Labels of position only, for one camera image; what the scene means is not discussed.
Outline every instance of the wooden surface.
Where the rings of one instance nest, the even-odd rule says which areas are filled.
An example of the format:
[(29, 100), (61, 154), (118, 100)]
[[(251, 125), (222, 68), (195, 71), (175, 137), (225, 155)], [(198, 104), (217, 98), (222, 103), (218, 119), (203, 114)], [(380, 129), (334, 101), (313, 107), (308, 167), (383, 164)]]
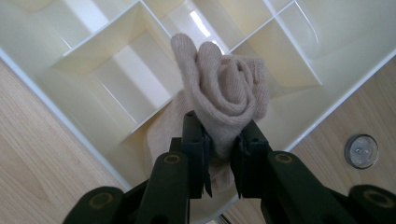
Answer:
[[(396, 193), (396, 60), (393, 59), (294, 150), (318, 179), (341, 193), (370, 183)], [(344, 160), (355, 133), (375, 137), (376, 165), (358, 171)], [(0, 223), (61, 223), (90, 189), (121, 188), (93, 155), (0, 62)], [(260, 201), (241, 200), (232, 223), (263, 223)]]

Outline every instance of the sock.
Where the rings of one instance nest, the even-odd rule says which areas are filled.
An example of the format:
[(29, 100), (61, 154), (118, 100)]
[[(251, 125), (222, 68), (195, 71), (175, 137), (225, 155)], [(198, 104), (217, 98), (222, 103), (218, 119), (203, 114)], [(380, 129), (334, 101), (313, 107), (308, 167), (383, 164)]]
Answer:
[(212, 138), (209, 173), (214, 190), (233, 184), (229, 157), (235, 137), (252, 120), (264, 117), (268, 102), (261, 59), (222, 56), (219, 47), (206, 42), (198, 50), (186, 35), (171, 40), (184, 91), (148, 128), (147, 172), (155, 159), (169, 150), (172, 137), (180, 137), (183, 116), (194, 110)]

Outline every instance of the wood grain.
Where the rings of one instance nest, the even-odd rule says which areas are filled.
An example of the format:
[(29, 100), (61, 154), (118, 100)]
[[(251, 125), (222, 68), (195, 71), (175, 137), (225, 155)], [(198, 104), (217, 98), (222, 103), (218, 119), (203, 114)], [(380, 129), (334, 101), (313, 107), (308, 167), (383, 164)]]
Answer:
[[(370, 183), (396, 193), (396, 59), (390, 61), (294, 150), (327, 187), (347, 193)], [(344, 160), (355, 133), (375, 137), (381, 154), (358, 171)], [(0, 62), (0, 223), (61, 223), (90, 189), (121, 185)], [(259, 200), (228, 209), (232, 223), (263, 223)]]
[(0, 223), (61, 223), (77, 200), (120, 184), (0, 62)]
[[(371, 184), (396, 194), (396, 58), (344, 101), (292, 151), (326, 187), (347, 195)], [(368, 133), (380, 148), (378, 162), (357, 170), (347, 164), (349, 137)], [(264, 223), (258, 200), (240, 200), (224, 214), (232, 223)]]

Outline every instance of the screw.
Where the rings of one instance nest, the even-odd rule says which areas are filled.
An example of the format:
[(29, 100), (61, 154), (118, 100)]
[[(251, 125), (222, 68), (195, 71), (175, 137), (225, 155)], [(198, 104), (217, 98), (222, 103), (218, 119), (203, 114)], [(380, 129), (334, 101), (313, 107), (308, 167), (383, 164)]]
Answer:
[(180, 157), (177, 156), (177, 155), (169, 155), (169, 156), (166, 156), (163, 159), (163, 161), (168, 163), (168, 164), (175, 164), (175, 163), (180, 162)]
[(113, 195), (111, 193), (98, 193), (90, 199), (90, 207), (93, 209), (102, 209), (106, 204), (113, 202)]
[(365, 190), (363, 196), (370, 203), (383, 208), (392, 208), (395, 206), (395, 202), (390, 197), (373, 189)]
[(275, 160), (282, 162), (282, 163), (291, 163), (293, 162), (293, 158), (291, 156), (289, 156), (288, 154), (277, 154), (275, 156)]

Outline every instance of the beige sock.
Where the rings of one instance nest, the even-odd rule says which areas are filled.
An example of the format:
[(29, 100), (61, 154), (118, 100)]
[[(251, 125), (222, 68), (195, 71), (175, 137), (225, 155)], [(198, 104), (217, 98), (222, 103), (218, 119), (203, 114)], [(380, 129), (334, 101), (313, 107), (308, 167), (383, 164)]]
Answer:
[(185, 113), (194, 110), (213, 140), (209, 173), (214, 190), (233, 184), (229, 157), (235, 137), (252, 120), (264, 117), (268, 103), (261, 59), (222, 56), (219, 47), (204, 43), (197, 52), (186, 35), (171, 40), (182, 73), (184, 91), (149, 127), (147, 169), (180, 137)]

